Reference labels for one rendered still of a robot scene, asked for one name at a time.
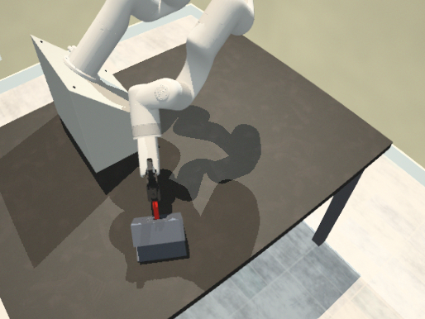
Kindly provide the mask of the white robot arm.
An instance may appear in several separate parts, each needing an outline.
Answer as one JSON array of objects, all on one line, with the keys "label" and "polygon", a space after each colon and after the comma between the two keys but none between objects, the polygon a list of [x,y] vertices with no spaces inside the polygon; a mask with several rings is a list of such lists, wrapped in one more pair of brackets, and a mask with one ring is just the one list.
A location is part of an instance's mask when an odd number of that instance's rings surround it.
[{"label": "white robot arm", "polygon": [[[64,63],[79,76],[98,82],[99,70],[127,31],[130,17],[152,22],[185,7],[190,0],[106,0],[78,46]],[[217,52],[230,34],[252,27],[253,0],[212,0],[186,39],[185,65],[174,81],[160,79],[128,91],[132,136],[161,135],[159,109],[184,110],[205,84]],[[75,49],[76,48],[76,49]]]}]

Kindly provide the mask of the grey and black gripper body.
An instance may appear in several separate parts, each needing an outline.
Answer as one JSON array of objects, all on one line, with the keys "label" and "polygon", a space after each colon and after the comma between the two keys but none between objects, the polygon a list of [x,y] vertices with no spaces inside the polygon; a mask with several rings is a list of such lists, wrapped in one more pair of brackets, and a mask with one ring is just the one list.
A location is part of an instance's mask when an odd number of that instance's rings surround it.
[{"label": "grey and black gripper body", "polygon": [[145,176],[147,169],[147,159],[149,158],[152,158],[153,173],[156,169],[157,176],[160,174],[160,155],[157,137],[162,137],[162,135],[133,137],[133,140],[137,140],[140,174],[142,178]]}]

